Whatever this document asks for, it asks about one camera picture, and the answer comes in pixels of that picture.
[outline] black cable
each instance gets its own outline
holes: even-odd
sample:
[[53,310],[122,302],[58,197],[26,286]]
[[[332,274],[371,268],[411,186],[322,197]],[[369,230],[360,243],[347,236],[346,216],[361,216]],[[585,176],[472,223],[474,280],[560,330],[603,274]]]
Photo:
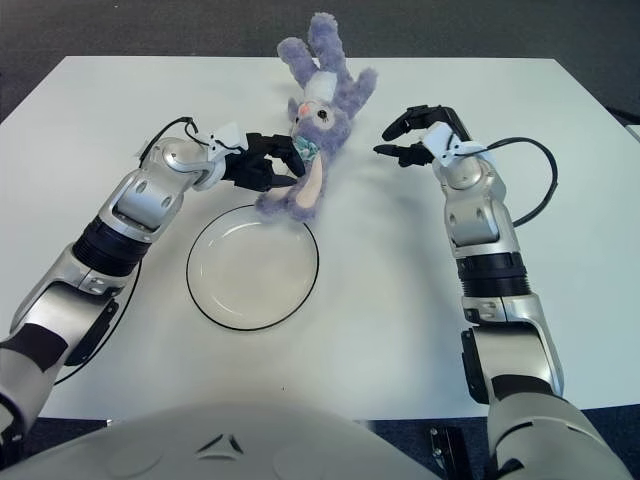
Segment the black cable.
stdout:
[[193,121],[193,119],[191,119],[191,121],[189,123],[185,123],[184,124],[184,133],[187,135],[187,137],[189,137],[191,140],[193,140],[194,142],[203,145],[205,147],[208,147],[209,144],[203,142],[202,140],[198,140],[196,137],[194,137],[191,133],[189,133],[188,127],[189,125],[191,125],[193,127],[193,132],[197,135],[198,134],[198,127],[196,126],[195,122]]
[[156,142],[158,140],[160,140],[160,137],[162,137],[162,135],[164,135],[164,132],[169,130],[176,123],[186,123],[187,125],[190,124],[190,123],[193,124],[193,118],[191,118],[191,117],[180,117],[180,118],[176,118],[173,122],[168,123],[167,125],[165,125],[164,128],[162,130],[160,130],[156,134],[156,136],[151,139],[151,141],[147,144],[147,146],[142,151],[142,154],[140,155],[140,165],[142,165],[142,162],[144,161],[144,159],[147,158],[147,155],[149,155],[149,152],[151,151],[151,147],[153,147],[156,144]]
[[141,271],[142,271],[142,260],[140,260],[140,263],[138,263],[138,272],[136,273],[136,278],[133,281],[133,286],[131,287],[131,292],[129,293],[129,298],[127,298],[127,301],[124,304],[124,307],[122,308],[122,310],[120,312],[120,316],[118,317],[118,320],[116,320],[116,323],[113,324],[113,328],[111,329],[109,334],[105,337],[105,339],[102,341],[102,343],[94,350],[94,352],[89,356],[89,358],[87,358],[84,362],[82,362],[73,372],[69,373],[68,375],[65,375],[60,380],[56,380],[56,382],[53,384],[54,386],[55,385],[60,385],[65,380],[68,380],[69,378],[73,377],[76,373],[78,373],[80,370],[82,370],[84,367],[86,367],[89,364],[89,362],[91,360],[93,360],[96,355],[98,355],[98,353],[100,353],[100,350],[102,350],[102,348],[109,341],[109,339],[111,338],[111,335],[113,335],[113,332],[115,332],[116,328],[118,328],[118,325],[120,325],[120,321],[124,317],[124,314],[127,312],[127,308],[129,308],[129,304],[131,303],[131,299],[133,298],[133,294],[136,291],[136,287],[138,286],[138,280],[140,279],[140,272]]
[[549,204],[549,202],[551,201],[551,197],[553,197],[553,194],[556,191],[556,188],[558,188],[558,164],[556,163],[556,159],[553,156],[553,153],[551,153],[551,150],[549,150],[547,147],[545,147],[543,144],[541,144],[537,140],[533,140],[531,138],[510,137],[510,138],[504,138],[502,140],[498,140],[497,142],[492,143],[487,148],[484,148],[482,150],[478,150],[476,152],[462,154],[462,155],[456,154],[456,156],[471,157],[477,153],[488,152],[489,150],[494,150],[496,148],[504,147],[505,145],[511,145],[512,143],[530,143],[532,145],[535,145],[540,150],[542,150],[542,152],[545,154],[545,156],[547,157],[547,160],[549,161],[549,166],[551,167],[551,183],[549,185],[547,193],[544,195],[544,198],[542,199],[542,201],[533,210],[531,210],[529,213],[527,213],[526,215],[523,215],[522,217],[517,219],[515,222],[513,222],[513,227],[516,228],[521,225],[524,225],[525,223],[537,217],[540,214],[540,212],[542,212],[546,208],[546,206]]

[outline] white table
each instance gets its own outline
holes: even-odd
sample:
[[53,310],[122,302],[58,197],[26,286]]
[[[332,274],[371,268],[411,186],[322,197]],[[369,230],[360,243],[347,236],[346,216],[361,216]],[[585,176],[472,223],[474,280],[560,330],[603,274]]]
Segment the white table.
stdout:
[[[581,408],[640,402],[640,144],[553,60],[350,61],[368,65],[380,73],[378,90],[311,224],[320,273],[303,307],[258,333],[225,330],[198,311],[185,284],[189,248],[211,219],[255,194],[226,184],[191,192],[145,259],[118,332],[55,388],[43,415],[127,418],[236,398],[364,419],[485,414],[461,366],[469,325],[437,182],[430,168],[400,169],[371,151],[406,106],[423,103],[456,108],[479,141],[524,135],[555,153],[556,196],[518,234],[566,397]],[[135,167],[145,138],[181,115],[205,131],[236,119],[248,131],[286,133],[287,98],[299,94],[274,58],[67,57],[0,125],[0,330]],[[519,216],[547,188],[548,166],[527,146],[496,157]]]

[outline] purple stuffed rabbit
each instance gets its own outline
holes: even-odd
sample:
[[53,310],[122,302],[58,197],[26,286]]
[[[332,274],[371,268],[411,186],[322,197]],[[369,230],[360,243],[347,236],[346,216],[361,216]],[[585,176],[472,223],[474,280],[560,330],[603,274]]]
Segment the purple stuffed rabbit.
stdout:
[[293,122],[293,144],[305,162],[306,173],[296,185],[273,189],[256,201],[256,208],[266,215],[285,210],[301,222],[315,215],[328,167],[349,137],[353,117],[373,93],[377,78],[377,73],[367,68],[353,80],[338,24],[328,13],[316,13],[311,19],[309,45],[318,56],[319,68],[301,39],[286,38],[278,44],[278,55],[304,89],[302,102],[289,99],[289,119]]

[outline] green bow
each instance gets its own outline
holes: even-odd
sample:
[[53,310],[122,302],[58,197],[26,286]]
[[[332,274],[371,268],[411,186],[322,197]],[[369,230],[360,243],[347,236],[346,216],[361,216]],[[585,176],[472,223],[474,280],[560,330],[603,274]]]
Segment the green bow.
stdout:
[[293,139],[293,146],[300,154],[304,163],[311,163],[318,153],[318,146],[304,137],[297,136]]

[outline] bunny face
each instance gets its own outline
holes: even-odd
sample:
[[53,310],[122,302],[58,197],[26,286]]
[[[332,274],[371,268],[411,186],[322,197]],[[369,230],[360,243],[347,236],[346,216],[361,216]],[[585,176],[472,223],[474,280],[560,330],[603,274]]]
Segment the bunny face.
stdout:
[[351,133],[349,116],[335,105],[307,100],[289,112],[291,136],[303,137],[318,148],[334,155]]

